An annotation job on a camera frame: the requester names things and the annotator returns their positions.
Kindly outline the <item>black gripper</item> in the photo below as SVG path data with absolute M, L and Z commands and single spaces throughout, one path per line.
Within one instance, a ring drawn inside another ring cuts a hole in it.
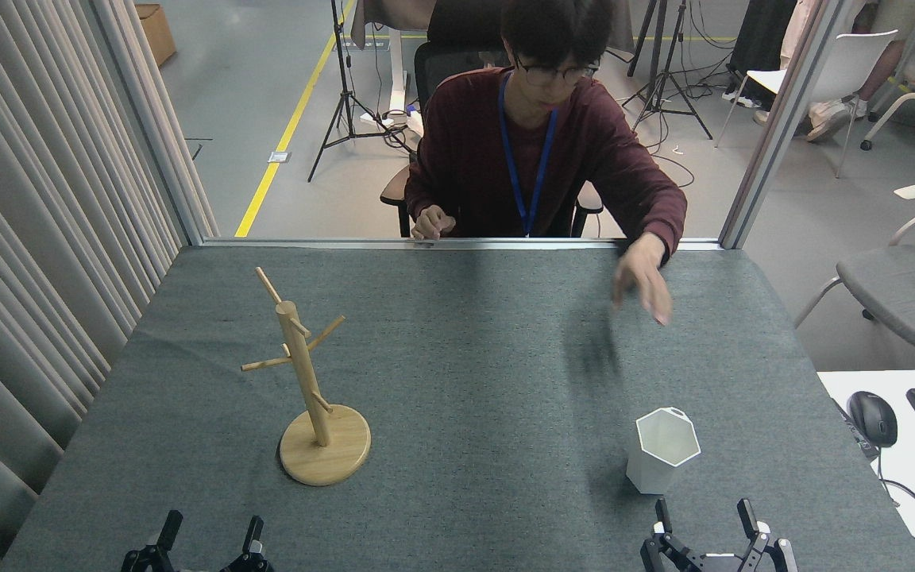
M 677 571 L 758 571 L 759 565 L 768 558 L 776 571 L 796 571 L 797 564 L 790 540 L 772 535 L 770 526 L 755 517 L 751 501 L 740 499 L 737 512 L 742 528 L 749 540 L 747 551 L 738 557 L 734 554 L 705 554 L 698 557 L 689 547 L 674 535 L 668 504 L 664 497 L 658 497 L 654 510 L 656 524 L 649 539 L 640 547 L 645 571 L 667 571 L 664 557 L 672 562 Z

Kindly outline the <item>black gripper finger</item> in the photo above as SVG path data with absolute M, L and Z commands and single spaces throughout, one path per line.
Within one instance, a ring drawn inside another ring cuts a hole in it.
M 182 522 L 181 511 L 168 511 L 155 543 L 127 551 L 122 561 L 122 571 L 175 571 L 168 553 L 173 549 Z
M 229 562 L 221 572 L 228 571 L 272 571 L 273 565 L 264 556 L 261 533 L 264 531 L 264 519 L 254 516 L 249 522 L 241 554 Z

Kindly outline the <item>person's left hand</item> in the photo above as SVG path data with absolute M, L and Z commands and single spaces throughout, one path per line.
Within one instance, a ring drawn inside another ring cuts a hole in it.
M 670 323 L 673 300 L 660 270 L 664 254 L 665 243 L 651 232 L 643 232 L 628 246 L 617 261 L 612 278 L 614 309 L 621 308 L 626 290 L 635 288 L 640 305 L 649 311 L 651 318 L 658 325 Z

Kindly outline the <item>person's right hand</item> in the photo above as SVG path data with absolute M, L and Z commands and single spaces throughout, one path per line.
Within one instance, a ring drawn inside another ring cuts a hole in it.
M 447 214 L 439 205 L 425 207 L 418 214 L 411 237 L 419 240 L 447 238 L 455 228 L 455 217 Z

